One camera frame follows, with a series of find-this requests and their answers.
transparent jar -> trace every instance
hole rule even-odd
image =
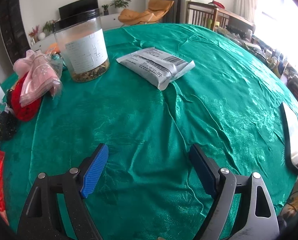
[[[99,9],[60,20],[53,25],[54,35],[71,78],[91,81],[109,68]]]

black tv screen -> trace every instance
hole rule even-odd
[[[98,9],[98,0],[79,0],[59,8],[60,18],[66,19],[78,13]]]

metal screw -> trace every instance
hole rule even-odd
[[[39,179],[43,179],[44,177],[46,177],[46,173],[41,172],[41,173],[38,174]]]
[[[228,174],[230,171],[227,168],[222,168],[220,170],[223,174]]]
[[[256,178],[256,179],[259,179],[259,178],[261,178],[261,175],[258,172],[254,172],[253,177]]]
[[[71,174],[76,174],[76,173],[78,172],[78,168],[73,167],[73,168],[71,168],[71,169],[69,170],[69,172],[70,172]]]

green tablecloth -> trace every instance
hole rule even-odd
[[[193,238],[212,204],[188,159],[193,143],[236,174],[258,171],[276,212],[282,208],[296,176],[285,167],[279,106],[285,101],[298,115],[298,103],[268,68],[228,39],[193,25],[120,28],[105,32],[105,42],[111,64],[106,74],[80,84],[64,72],[61,98],[45,96],[38,115],[2,143],[13,229],[37,174],[64,173],[99,143],[108,145],[109,159],[86,204],[105,240]],[[159,91],[115,60],[147,47],[194,60],[196,67]],[[236,208],[237,201],[222,236]]]

red yarn ball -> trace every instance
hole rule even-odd
[[[25,78],[28,73],[26,73],[21,79],[18,80],[14,91],[11,95],[11,106],[15,112],[15,116],[17,119],[27,122],[31,120],[35,114],[38,112],[41,98],[38,98],[36,101],[32,102],[31,104],[21,107],[19,100],[20,100],[20,94],[22,92],[22,85],[24,84]]]

